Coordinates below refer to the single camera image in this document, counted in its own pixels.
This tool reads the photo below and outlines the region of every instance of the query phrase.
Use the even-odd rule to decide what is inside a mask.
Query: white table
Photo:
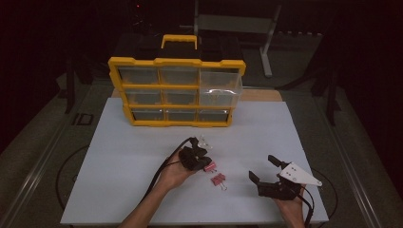
[[[283,222],[273,201],[258,196],[248,171],[261,181],[278,181],[280,169],[267,161],[271,154],[311,173],[286,103],[239,102],[229,127],[142,127],[128,124],[120,98],[109,98],[61,223],[120,223],[138,204],[163,160],[182,141],[200,135],[213,146],[207,156],[226,176],[227,190],[213,185],[210,179],[216,174],[200,171],[166,196],[150,224]],[[307,189],[316,206],[311,222],[327,221],[317,188]],[[306,193],[304,197],[311,201]]]

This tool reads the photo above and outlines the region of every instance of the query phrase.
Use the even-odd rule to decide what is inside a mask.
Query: dark background
[[[201,9],[211,13],[245,15],[261,13],[259,4],[267,4],[249,4],[257,8],[253,10],[246,9],[242,1],[204,2]],[[122,32],[192,33],[191,28],[179,27],[193,25],[194,6],[186,0],[6,0],[0,4],[0,152],[59,93],[55,79],[66,72],[67,56],[72,56],[82,83],[90,84],[93,78],[107,77],[106,62]],[[398,0],[288,1],[277,27],[295,35],[298,31],[324,33],[319,54],[326,58],[319,59],[342,59],[338,84],[345,89],[400,196],[402,14],[403,3]]]

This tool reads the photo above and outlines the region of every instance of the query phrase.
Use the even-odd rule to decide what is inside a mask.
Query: carrying handle
[[[195,35],[164,35],[161,48],[165,45],[166,41],[170,42],[193,42],[195,49],[198,49],[198,37]]]

